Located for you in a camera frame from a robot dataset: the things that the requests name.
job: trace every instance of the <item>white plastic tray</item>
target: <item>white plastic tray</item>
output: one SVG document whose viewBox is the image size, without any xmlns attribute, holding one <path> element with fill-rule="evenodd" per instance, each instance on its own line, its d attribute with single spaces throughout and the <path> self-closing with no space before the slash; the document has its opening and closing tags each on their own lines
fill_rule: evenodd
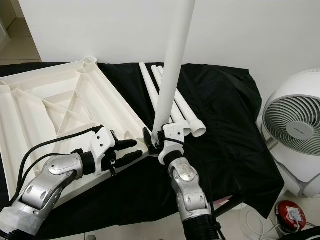
<svg viewBox="0 0 320 240">
<path fill-rule="evenodd" d="M 32 147 L 88 128 L 104 125 L 119 140 L 136 139 L 126 151 L 148 149 L 143 141 L 145 124 L 97 66 L 95 57 L 0 78 L 0 150 L 9 197 L 16 191 L 21 160 Z M 25 170 L 48 153 L 87 151 L 94 132 L 41 147 L 28 158 Z M 46 160 L 38 163 L 25 181 L 36 177 Z M 110 177 L 93 174 L 74 181 L 56 207 Z"/>
</svg>

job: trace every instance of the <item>white tube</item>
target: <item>white tube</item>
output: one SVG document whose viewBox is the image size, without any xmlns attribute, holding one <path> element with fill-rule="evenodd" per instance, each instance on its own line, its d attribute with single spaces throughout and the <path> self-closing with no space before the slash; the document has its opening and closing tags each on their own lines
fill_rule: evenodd
<svg viewBox="0 0 320 240">
<path fill-rule="evenodd" d="M 151 103 L 152 103 L 152 106 L 153 106 L 153 109 L 154 111 L 157 110 L 157 104 L 158 104 L 158 92 L 157 92 L 157 89 L 154 85 L 154 83 L 152 82 L 152 79 L 149 75 L 149 72 L 147 70 L 147 67 L 145 65 L 144 62 L 140 62 L 139 63 L 139 66 L 140 66 L 140 69 L 141 69 L 141 72 L 142 72 L 142 76 L 143 76 L 143 80 L 144 80 L 144 83 L 145 83 L 145 86 L 146 86 L 146 89 L 148 90 L 148 93 L 149 93 L 149 97 L 151 99 Z"/>
<path fill-rule="evenodd" d="M 158 84 L 158 86 L 160 88 L 162 75 L 160 74 L 156 65 L 152 65 L 151 70 L 153 72 L 156 83 Z M 171 110 L 171 117 L 175 123 L 180 123 L 182 125 L 183 131 L 184 131 L 184 136 L 188 136 L 191 133 L 190 125 L 189 125 L 188 121 L 185 120 L 184 116 L 180 112 L 175 101 L 173 101 L 172 110 Z"/>
<path fill-rule="evenodd" d="M 177 0 L 152 130 L 152 135 L 156 141 L 158 140 L 158 132 L 162 130 L 162 126 L 167 124 L 170 118 L 195 2 L 196 0 Z"/>
<path fill-rule="evenodd" d="M 158 71 L 160 74 L 163 74 L 164 69 L 162 66 L 158 66 Z M 207 131 L 206 126 L 204 123 L 197 118 L 194 111 L 191 109 L 189 104 L 186 102 L 184 97 L 181 95 L 178 89 L 175 91 L 174 100 L 176 101 L 176 104 L 178 104 L 183 116 L 185 119 L 189 122 L 191 127 L 192 136 L 194 137 L 200 137 Z"/>
</svg>

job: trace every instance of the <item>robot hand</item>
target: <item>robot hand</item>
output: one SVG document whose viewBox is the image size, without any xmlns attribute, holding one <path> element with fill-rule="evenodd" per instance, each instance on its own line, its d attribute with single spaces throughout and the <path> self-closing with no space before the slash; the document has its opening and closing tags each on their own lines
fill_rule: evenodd
<svg viewBox="0 0 320 240">
<path fill-rule="evenodd" d="M 112 131 L 103 126 L 84 133 L 90 131 L 96 132 L 96 135 L 90 142 L 88 152 L 78 149 L 70 155 L 50 158 L 41 173 L 20 194 L 20 189 L 17 190 L 18 197 L 13 198 L 12 206 L 0 212 L 0 239 L 32 239 L 59 200 L 62 191 L 73 181 L 93 173 L 99 176 L 107 170 L 114 176 L 116 168 L 132 163 L 143 154 L 138 150 L 117 159 L 118 151 L 134 147 L 137 142 L 119 141 Z"/>
</svg>

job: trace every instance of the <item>black cloth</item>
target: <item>black cloth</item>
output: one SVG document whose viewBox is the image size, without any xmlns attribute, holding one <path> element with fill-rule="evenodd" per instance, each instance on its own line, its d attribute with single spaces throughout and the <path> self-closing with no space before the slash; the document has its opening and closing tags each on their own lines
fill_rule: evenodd
<svg viewBox="0 0 320 240">
<path fill-rule="evenodd" d="M 2 66 L 0 76 L 56 64 Z M 153 77 L 151 65 L 146 64 Z M 139 65 L 98 66 L 152 129 L 155 111 Z M 209 178 L 214 201 L 240 195 L 246 204 L 267 217 L 284 182 L 255 124 L 262 101 L 249 71 L 186 64 L 181 68 L 177 88 L 207 127 L 203 136 L 185 138 L 197 153 L 184 147 L 185 156 L 197 169 L 200 185 L 207 196 Z M 4 176 L 1 171 L 0 174 L 3 185 Z M 37 237 L 59 238 L 113 225 L 156 221 L 177 211 L 176 196 L 166 167 L 156 158 L 147 157 L 53 210 Z"/>
</svg>

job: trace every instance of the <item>electric fan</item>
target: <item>electric fan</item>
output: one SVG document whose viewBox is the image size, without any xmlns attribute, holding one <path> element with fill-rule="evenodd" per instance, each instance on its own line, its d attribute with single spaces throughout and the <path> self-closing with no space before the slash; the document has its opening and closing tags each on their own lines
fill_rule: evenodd
<svg viewBox="0 0 320 240">
<path fill-rule="evenodd" d="M 320 69 L 298 73 L 268 99 L 261 133 L 285 188 L 320 197 Z"/>
</svg>

